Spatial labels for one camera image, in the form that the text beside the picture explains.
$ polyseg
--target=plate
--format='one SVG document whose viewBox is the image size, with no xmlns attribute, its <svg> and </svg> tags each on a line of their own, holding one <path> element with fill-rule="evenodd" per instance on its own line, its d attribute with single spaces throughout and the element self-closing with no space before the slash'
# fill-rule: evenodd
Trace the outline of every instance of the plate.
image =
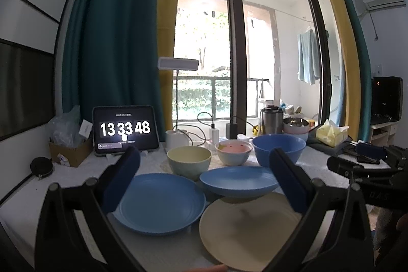
<svg viewBox="0 0 408 272">
<path fill-rule="evenodd" d="M 269 168 L 258 166 L 217 168 L 202 173 L 200 180 L 209 191 L 237 198 L 262 196 L 279 186 Z"/>
<path fill-rule="evenodd" d="M 205 195 L 193 181 L 174 174 L 150 173 L 133 178 L 113 215 L 139 233 L 167 235 L 194 223 L 205 205 Z"/>
<path fill-rule="evenodd" d="M 223 198 L 203 213 L 199 232 L 215 259 L 232 269 L 258 272 L 279 252 L 300 219 L 282 194 L 243 203 Z"/>
</svg>

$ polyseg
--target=tissue box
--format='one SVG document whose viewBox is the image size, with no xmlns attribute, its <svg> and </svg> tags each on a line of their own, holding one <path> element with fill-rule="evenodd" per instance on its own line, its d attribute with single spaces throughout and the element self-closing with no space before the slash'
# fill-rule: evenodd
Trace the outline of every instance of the tissue box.
<svg viewBox="0 0 408 272">
<path fill-rule="evenodd" d="M 343 143 L 348 138 L 348 127 L 338 127 L 330 120 L 326 122 L 316 130 L 316 138 L 334 148 L 340 143 Z"/>
<path fill-rule="evenodd" d="M 49 142 L 50 154 L 53 161 L 60 163 L 67 160 L 70 166 L 78 167 L 87 156 L 93 151 L 91 139 L 87 139 L 77 148 L 67 148 Z"/>
</svg>

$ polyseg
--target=bowl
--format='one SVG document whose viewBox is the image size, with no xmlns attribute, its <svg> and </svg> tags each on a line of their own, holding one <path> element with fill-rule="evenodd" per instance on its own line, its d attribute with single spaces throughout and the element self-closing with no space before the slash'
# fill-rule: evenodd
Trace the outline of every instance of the bowl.
<svg viewBox="0 0 408 272">
<path fill-rule="evenodd" d="M 283 131 L 287 134 L 306 134 L 310 130 L 310 124 L 302 118 L 285 118 Z"/>
<path fill-rule="evenodd" d="M 242 140 L 226 140 L 215 145 L 220 161 L 227 166 L 240 166 L 246 162 L 252 145 Z"/>
<path fill-rule="evenodd" d="M 269 153 L 274 148 L 281 148 L 295 164 L 306 147 L 304 140 L 287 134 L 257 136 L 252 140 L 252 144 L 258 163 L 264 167 L 269 167 Z"/>
<path fill-rule="evenodd" d="M 210 166 L 211 151 L 197 146 L 178 147 L 168 151 L 167 159 L 174 174 L 197 181 Z"/>
</svg>

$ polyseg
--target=black round pouch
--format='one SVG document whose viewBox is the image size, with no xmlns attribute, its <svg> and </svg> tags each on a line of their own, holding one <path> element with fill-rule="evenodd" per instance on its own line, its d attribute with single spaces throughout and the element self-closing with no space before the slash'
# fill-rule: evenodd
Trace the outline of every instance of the black round pouch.
<svg viewBox="0 0 408 272">
<path fill-rule="evenodd" d="M 45 157 L 34 158 L 30 164 L 30 169 L 33 175 L 38 178 L 45 178 L 54 171 L 51 159 Z"/>
</svg>

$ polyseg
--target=outlet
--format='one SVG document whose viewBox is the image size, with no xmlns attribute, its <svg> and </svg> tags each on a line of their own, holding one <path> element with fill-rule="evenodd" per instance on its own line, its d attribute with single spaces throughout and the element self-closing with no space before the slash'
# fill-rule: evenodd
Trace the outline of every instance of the outlet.
<svg viewBox="0 0 408 272">
<path fill-rule="evenodd" d="M 382 76 L 382 65 L 376 65 L 375 66 L 375 76 Z"/>
</svg>

